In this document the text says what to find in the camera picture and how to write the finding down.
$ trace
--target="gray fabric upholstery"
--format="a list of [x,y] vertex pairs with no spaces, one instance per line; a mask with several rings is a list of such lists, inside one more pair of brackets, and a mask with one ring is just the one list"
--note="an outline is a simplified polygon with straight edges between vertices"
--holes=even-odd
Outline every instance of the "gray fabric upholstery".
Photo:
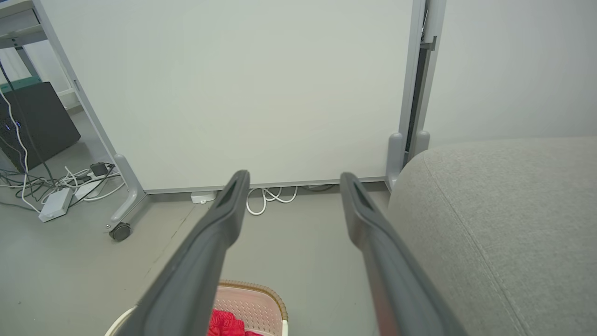
[[425,151],[388,215],[470,335],[597,334],[597,138]]

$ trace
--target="caster wheel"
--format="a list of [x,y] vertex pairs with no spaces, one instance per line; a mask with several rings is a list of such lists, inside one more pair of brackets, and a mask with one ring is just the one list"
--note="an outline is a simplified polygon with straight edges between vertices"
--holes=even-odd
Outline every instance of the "caster wheel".
[[108,233],[117,242],[121,242],[131,235],[131,226],[128,223],[120,222],[114,230]]

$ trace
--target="red cloth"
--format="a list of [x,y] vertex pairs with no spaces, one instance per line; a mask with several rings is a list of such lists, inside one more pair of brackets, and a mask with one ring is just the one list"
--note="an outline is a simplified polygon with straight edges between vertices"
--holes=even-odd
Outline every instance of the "red cloth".
[[207,336],[262,336],[252,331],[245,332],[245,322],[237,320],[229,311],[214,309],[211,312]]

